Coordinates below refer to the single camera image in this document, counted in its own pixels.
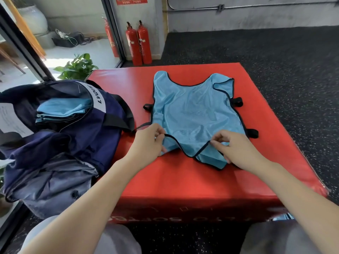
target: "forearm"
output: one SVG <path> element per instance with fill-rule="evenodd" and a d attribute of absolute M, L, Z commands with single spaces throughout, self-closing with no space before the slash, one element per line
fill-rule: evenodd
<path fill-rule="evenodd" d="M 339 207 L 301 183 L 281 165 L 267 162 L 255 173 L 279 197 L 324 254 L 339 250 Z"/>
<path fill-rule="evenodd" d="M 74 204 L 62 212 L 20 253 L 90 254 L 121 193 L 137 173 L 132 160 L 121 159 Z"/>

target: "black speckled flooring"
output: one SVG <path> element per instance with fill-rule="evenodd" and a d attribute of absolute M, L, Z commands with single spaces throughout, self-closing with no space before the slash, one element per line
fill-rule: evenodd
<path fill-rule="evenodd" d="M 240 62 L 339 204 L 338 43 L 339 27 L 169 33 L 152 65 Z M 38 222 L 30 215 L 5 253 L 16 254 Z M 129 225 L 143 253 L 237 253 L 247 227 Z M 234 249 L 225 248 L 227 242 Z"/>

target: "black box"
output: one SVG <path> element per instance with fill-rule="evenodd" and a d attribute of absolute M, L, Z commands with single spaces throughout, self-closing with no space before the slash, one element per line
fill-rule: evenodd
<path fill-rule="evenodd" d="M 84 36 L 82 33 L 75 32 L 75 33 L 67 34 L 66 36 L 70 37 L 70 39 L 61 38 L 58 34 L 56 34 L 54 37 L 52 37 L 52 40 L 56 46 L 68 47 L 68 48 L 77 46 L 84 42 Z"/>

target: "potted plant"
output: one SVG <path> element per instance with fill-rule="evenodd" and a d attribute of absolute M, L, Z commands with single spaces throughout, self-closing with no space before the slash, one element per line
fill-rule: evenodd
<path fill-rule="evenodd" d="M 60 79 L 79 79 L 85 80 L 94 69 L 99 69 L 93 65 L 91 56 L 88 53 L 82 55 L 74 54 L 75 59 L 67 62 L 65 67 L 56 67 L 54 70 L 61 72 Z"/>
<path fill-rule="evenodd" d="M 34 35 L 48 32 L 47 19 L 36 5 L 26 0 L 12 0 L 12 2 Z"/>

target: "green leaves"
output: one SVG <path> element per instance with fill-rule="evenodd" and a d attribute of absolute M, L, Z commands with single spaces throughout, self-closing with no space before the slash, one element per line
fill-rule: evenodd
<path fill-rule="evenodd" d="M 93 69 L 99 69 L 93 65 L 91 56 L 89 53 L 82 55 L 74 54 L 75 59 L 72 62 L 67 62 L 65 67 L 56 67 L 54 70 L 61 72 L 58 76 L 60 79 L 79 79 L 85 80 L 86 77 L 93 71 Z"/>
<path fill-rule="evenodd" d="M 55 69 L 54 69 L 55 71 L 58 71 L 58 72 L 64 72 L 64 68 L 63 67 L 56 67 Z"/>

